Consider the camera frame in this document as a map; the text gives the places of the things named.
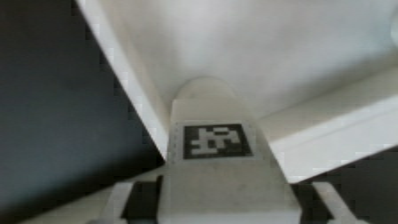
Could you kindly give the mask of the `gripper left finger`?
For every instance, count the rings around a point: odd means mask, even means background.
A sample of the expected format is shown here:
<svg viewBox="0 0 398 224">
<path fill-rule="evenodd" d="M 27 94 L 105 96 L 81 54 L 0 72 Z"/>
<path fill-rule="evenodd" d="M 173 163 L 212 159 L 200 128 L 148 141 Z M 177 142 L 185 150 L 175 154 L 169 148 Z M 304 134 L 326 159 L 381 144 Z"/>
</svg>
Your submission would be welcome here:
<svg viewBox="0 0 398 224">
<path fill-rule="evenodd" d="M 159 224 L 159 203 L 164 176 L 114 185 L 100 216 L 88 224 Z"/>
</svg>

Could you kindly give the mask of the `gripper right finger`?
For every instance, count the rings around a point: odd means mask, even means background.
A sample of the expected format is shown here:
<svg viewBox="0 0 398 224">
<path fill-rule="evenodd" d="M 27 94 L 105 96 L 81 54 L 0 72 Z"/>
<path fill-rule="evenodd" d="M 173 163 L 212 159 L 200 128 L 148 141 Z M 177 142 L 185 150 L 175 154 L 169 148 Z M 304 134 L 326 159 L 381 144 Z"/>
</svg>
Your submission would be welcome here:
<svg viewBox="0 0 398 224">
<path fill-rule="evenodd" d="M 301 224 L 368 224 L 356 216 L 329 182 L 296 184 L 294 191 L 303 206 Z"/>
</svg>

